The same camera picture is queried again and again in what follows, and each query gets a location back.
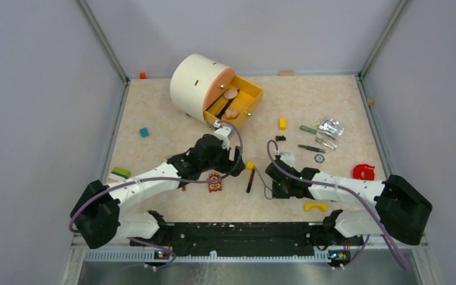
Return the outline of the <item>beige makeup sponge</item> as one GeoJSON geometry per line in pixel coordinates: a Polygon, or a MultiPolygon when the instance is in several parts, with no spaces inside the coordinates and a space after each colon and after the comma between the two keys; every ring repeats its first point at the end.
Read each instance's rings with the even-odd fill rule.
{"type": "Polygon", "coordinates": [[[232,120],[232,119],[236,119],[240,115],[240,112],[235,109],[227,109],[225,111],[224,115],[227,120],[232,120]]]}

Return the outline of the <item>black makeup brush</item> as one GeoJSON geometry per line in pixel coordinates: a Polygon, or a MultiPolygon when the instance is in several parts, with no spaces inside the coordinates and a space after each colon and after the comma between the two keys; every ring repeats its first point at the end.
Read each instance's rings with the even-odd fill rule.
{"type": "Polygon", "coordinates": [[[232,104],[233,101],[234,101],[234,99],[229,99],[227,101],[227,103],[223,106],[223,108],[216,114],[217,119],[221,119],[223,117],[223,115],[225,114],[225,112],[230,107],[230,105],[232,104]]]}

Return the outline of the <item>thin black stick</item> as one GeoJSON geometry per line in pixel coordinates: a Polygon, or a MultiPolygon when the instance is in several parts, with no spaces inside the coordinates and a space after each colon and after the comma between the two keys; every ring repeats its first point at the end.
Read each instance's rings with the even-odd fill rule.
{"type": "Polygon", "coordinates": [[[220,96],[212,104],[210,104],[205,111],[210,113],[219,112],[228,101],[229,100],[226,99],[224,96],[220,96]]]}

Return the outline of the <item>pink round powder puff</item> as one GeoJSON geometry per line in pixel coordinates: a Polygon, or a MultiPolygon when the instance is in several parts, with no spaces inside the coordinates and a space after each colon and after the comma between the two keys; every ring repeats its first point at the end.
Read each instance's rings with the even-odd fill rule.
{"type": "Polygon", "coordinates": [[[223,97],[227,100],[234,99],[239,94],[238,89],[230,88],[223,93],[223,97]]]}

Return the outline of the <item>cream round drawer organizer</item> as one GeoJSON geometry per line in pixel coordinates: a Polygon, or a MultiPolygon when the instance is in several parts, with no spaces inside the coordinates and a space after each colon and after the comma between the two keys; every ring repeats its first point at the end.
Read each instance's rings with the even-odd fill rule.
{"type": "Polygon", "coordinates": [[[229,121],[237,128],[253,115],[264,97],[261,87],[238,76],[232,67],[199,54],[189,55],[178,65],[170,80],[169,93],[173,104],[187,115],[210,125],[217,120],[229,121]],[[236,119],[227,120],[225,115],[217,119],[218,112],[205,111],[230,88],[239,90],[228,108],[240,112],[236,119]]]}

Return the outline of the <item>black hair loop tool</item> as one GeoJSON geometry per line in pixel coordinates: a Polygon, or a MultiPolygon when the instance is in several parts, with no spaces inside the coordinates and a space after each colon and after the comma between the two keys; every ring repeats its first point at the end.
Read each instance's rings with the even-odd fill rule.
{"type": "Polygon", "coordinates": [[[271,188],[265,183],[265,180],[264,178],[262,177],[262,174],[261,172],[259,171],[259,169],[255,166],[254,167],[254,171],[255,173],[258,175],[258,177],[260,178],[262,184],[263,184],[263,194],[264,194],[264,197],[266,200],[272,200],[273,197],[271,196],[271,194],[268,194],[268,190],[271,190],[271,188]]]}

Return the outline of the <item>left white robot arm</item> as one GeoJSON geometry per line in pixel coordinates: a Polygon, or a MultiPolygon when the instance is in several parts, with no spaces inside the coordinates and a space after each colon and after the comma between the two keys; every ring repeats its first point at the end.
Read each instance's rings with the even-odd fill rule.
{"type": "Polygon", "coordinates": [[[120,182],[103,184],[100,180],[89,183],[70,214],[68,228],[78,233],[90,249],[100,248],[115,238],[143,238],[152,245],[166,240],[167,230],[158,219],[145,213],[141,217],[128,217],[125,212],[134,205],[162,192],[181,189],[201,180],[203,173],[216,171],[218,179],[238,176],[244,169],[243,141],[233,149],[230,158],[230,137],[240,137],[240,131],[225,120],[216,121],[215,131],[199,138],[184,153],[176,154],[149,170],[120,182]]]}

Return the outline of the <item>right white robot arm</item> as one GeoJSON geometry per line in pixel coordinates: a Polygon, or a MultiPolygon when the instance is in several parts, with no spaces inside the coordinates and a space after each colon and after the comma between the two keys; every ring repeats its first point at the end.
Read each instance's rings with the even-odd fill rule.
{"type": "Polygon", "coordinates": [[[358,180],[310,167],[299,172],[287,163],[275,140],[267,142],[266,151],[270,164],[265,172],[273,181],[273,198],[309,198],[356,206],[356,211],[335,210],[325,218],[326,240],[339,245],[354,236],[378,235],[400,267],[410,270],[396,243],[419,245],[433,206],[406,179],[389,175],[386,180],[358,180]]]}

